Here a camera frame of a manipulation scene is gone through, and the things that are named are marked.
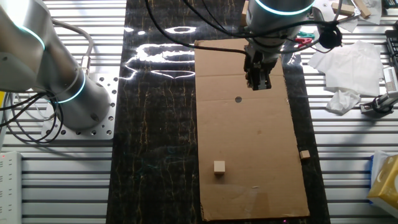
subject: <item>black table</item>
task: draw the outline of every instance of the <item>black table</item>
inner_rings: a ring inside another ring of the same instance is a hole
[[[228,30],[237,31],[243,0],[206,1]],[[183,2],[154,0],[154,14],[184,42],[228,39]],[[206,15],[203,4],[194,1]],[[107,223],[202,223],[198,174],[194,55],[154,27],[145,2],[127,1]],[[330,223],[299,55],[282,58],[311,216],[252,223]]]

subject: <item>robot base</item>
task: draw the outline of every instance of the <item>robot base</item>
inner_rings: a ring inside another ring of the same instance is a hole
[[[66,126],[63,126],[61,133],[57,137],[57,140],[109,140],[113,138],[119,78],[117,75],[97,73],[90,74],[90,78],[93,81],[103,85],[108,92],[109,97],[111,98],[108,114],[98,125],[83,131],[74,131]],[[45,115],[51,116],[51,114],[53,114],[53,108],[49,103],[47,105]],[[45,121],[43,123],[42,136],[44,136],[45,133],[50,130],[52,125],[53,120]],[[59,126],[60,121],[57,119],[56,128],[54,128],[53,133],[50,134],[47,139],[52,139],[56,135]]]

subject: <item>small wooden cube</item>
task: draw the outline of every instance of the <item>small wooden cube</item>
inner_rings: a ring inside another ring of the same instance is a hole
[[[333,8],[333,12],[337,12],[338,9],[338,3],[337,2],[333,2],[331,4],[331,7]],[[350,6],[350,5],[346,5],[343,4],[341,6],[341,11],[340,11],[340,15],[342,16],[352,16],[355,13],[355,7],[354,6]]]
[[[300,158],[301,159],[309,159],[311,158],[310,156],[310,151],[306,150],[306,151],[301,151],[300,152]]]
[[[358,7],[358,9],[361,11],[361,16],[366,19],[368,18],[372,13],[371,11],[368,9],[368,7],[366,7],[365,3],[363,3],[362,0],[354,0],[356,7]]]
[[[225,173],[225,161],[214,161],[214,174],[223,175]]]
[[[245,27],[248,24],[246,23],[246,14],[248,12],[249,9],[249,1],[245,1],[244,2],[244,6],[243,6],[243,10],[242,10],[242,16],[241,16],[241,26]]]

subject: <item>bolt hole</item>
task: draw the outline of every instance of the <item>bolt hole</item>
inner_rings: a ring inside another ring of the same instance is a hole
[[[237,96],[237,97],[235,98],[235,102],[237,102],[237,103],[242,102],[242,98],[241,98],[240,96]]]

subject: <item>blue led ring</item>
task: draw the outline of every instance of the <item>blue led ring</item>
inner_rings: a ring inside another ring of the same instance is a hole
[[[271,9],[270,7],[268,7],[264,3],[262,3],[260,0],[256,0],[256,2],[263,9],[265,9],[265,10],[271,12],[271,13],[274,13],[274,14],[277,14],[277,15],[281,15],[281,16],[294,16],[294,15],[300,14],[302,12],[305,12],[305,11],[309,10],[315,4],[315,1],[314,1],[313,3],[311,3],[311,5],[309,5],[305,9],[302,9],[302,10],[299,10],[299,11],[294,11],[294,12],[284,12],[284,11],[278,11],[278,10],[275,10],[275,9]]]
[[[45,50],[45,44],[43,42],[43,40],[37,35],[35,34],[35,32],[31,31],[30,29],[24,27],[24,26],[18,26],[18,28],[20,28],[21,30],[30,33],[32,36],[34,36],[43,46],[43,49]]]
[[[68,101],[71,101],[71,100],[73,100],[74,98],[76,98],[76,96],[78,96],[78,95],[81,93],[81,91],[83,91],[83,89],[84,89],[84,87],[85,87],[85,84],[86,84],[86,75],[83,74],[83,76],[84,76],[83,84],[82,84],[82,86],[80,87],[79,91],[78,91],[73,97],[71,97],[71,98],[69,98],[69,99],[67,99],[67,100],[59,101],[58,103],[66,103],[66,102],[68,102]]]

